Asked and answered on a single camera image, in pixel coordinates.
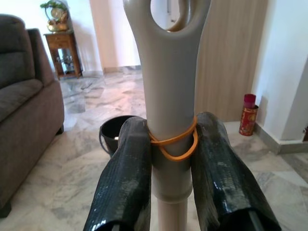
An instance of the gray sofa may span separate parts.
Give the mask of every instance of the gray sofa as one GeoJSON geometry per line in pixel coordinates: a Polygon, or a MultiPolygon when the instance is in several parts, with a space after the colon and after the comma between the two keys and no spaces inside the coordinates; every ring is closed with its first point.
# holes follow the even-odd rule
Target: gray sofa
{"type": "Polygon", "coordinates": [[[39,31],[0,14],[0,217],[63,121],[60,84],[39,31]]]}

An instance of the wooden side table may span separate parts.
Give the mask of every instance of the wooden side table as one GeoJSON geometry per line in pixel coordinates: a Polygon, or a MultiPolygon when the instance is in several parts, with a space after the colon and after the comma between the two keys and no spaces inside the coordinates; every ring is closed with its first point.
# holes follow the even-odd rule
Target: wooden side table
{"type": "Polygon", "coordinates": [[[64,76],[81,76],[74,32],[65,31],[45,34],[45,36],[58,79],[64,76]],[[62,57],[60,57],[59,49],[62,49],[62,57]]]}

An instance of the red canister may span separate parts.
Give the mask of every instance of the red canister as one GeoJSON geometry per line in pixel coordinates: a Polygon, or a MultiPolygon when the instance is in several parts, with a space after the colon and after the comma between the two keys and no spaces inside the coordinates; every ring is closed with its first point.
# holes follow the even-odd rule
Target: red canister
{"type": "Polygon", "coordinates": [[[244,136],[251,136],[254,132],[258,106],[255,105],[256,96],[246,94],[241,118],[239,133],[244,136]]]}

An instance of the marble floor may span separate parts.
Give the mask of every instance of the marble floor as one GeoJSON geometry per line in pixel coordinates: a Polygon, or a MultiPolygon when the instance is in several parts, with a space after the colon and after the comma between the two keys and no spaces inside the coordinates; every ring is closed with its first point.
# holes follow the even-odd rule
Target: marble floor
{"type": "MultiPolygon", "coordinates": [[[[1,231],[80,231],[109,156],[98,141],[100,125],[119,115],[146,117],[140,72],[61,80],[65,133],[56,136],[0,219],[1,231]]],[[[253,172],[284,231],[308,230],[308,154],[277,156],[257,137],[226,123],[232,146],[253,172]]],[[[152,197],[151,230],[158,230],[152,197]]],[[[188,231],[199,229],[193,195],[188,231]]]]}

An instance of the sofa leg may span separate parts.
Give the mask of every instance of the sofa leg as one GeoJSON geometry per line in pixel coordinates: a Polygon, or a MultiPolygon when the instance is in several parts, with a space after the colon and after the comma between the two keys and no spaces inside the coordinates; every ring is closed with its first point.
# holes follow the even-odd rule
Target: sofa leg
{"type": "Polygon", "coordinates": [[[60,135],[60,134],[62,134],[63,132],[64,132],[64,126],[62,125],[62,126],[60,127],[60,129],[58,130],[57,135],[60,135]]]}
{"type": "Polygon", "coordinates": [[[6,218],[11,212],[11,202],[8,201],[3,208],[0,208],[0,218],[6,218]]]}

